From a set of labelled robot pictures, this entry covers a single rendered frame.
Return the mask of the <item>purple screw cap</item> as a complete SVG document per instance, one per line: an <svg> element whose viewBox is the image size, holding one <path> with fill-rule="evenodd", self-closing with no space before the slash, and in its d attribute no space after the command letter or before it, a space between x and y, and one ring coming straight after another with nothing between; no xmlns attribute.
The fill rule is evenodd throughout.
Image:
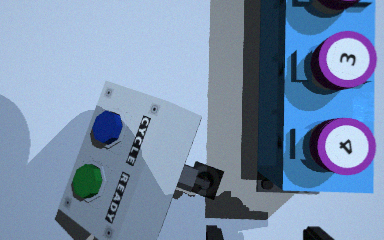
<svg viewBox="0 0 384 240"><path fill-rule="evenodd" d="M343 10L352 7L360 0L318 0L322 5L334 10Z"/></svg>
<svg viewBox="0 0 384 240"><path fill-rule="evenodd" d="M377 54L364 35L341 31L316 47L310 65L320 85L330 90L345 90L365 83L372 76Z"/></svg>
<svg viewBox="0 0 384 240"><path fill-rule="evenodd" d="M323 169L339 175L355 175L372 163L376 141L363 122L334 118L314 129L309 149L314 161Z"/></svg>

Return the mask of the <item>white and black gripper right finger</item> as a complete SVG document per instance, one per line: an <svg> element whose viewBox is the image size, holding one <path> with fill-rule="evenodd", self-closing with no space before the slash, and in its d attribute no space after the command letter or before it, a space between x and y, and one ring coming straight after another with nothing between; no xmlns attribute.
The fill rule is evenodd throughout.
<svg viewBox="0 0 384 240"><path fill-rule="evenodd" d="M308 226L303 230L303 240L334 240L319 226Z"/></svg>

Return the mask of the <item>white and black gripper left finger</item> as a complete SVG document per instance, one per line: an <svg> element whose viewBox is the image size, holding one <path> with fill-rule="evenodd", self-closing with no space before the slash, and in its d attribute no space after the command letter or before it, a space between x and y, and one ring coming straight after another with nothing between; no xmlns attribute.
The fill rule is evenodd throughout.
<svg viewBox="0 0 384 240"><path fill-rule="evenodd" d="M206 240L224 240L221 228L217 228L217 225L206 225Z"/></svg>

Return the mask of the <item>blue tube rack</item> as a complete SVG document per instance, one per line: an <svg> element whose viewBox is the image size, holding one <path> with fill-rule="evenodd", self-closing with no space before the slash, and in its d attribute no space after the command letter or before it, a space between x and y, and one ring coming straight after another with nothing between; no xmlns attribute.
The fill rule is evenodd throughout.
<svg viewBox="0 0 384 240"><path fill-rule="evenodd" d="M375 0L336 14L312 2L261 0L257 171L285 191L373 193L374 159L358 174L339 175L311 159L309 141L314 126L334 118L359 120L374 135L374 73L357 87L324 90L311 81L310 63L316 47L341 31L375 48Z"/></svg>

